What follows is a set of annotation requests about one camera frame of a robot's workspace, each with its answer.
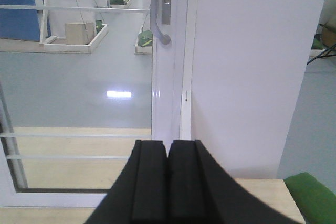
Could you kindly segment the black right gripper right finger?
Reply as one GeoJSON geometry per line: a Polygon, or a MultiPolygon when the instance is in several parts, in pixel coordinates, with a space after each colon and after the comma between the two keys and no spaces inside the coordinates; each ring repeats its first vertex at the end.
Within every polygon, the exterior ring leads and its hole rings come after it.
{"type": "Polygon", "coordinates": [[[200,140],[174,140],[169,151],[170,223],[294,223],[249,193],[200,140]]]}

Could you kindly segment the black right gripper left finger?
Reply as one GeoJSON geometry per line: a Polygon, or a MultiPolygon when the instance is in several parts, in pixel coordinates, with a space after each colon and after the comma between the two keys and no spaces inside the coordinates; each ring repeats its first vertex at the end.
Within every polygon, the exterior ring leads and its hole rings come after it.
{"type": "Polygon", "coordinates": [[[137,140],[121,174],[87,223],[167,223],[167,155],[161,141],[137,140]]]}

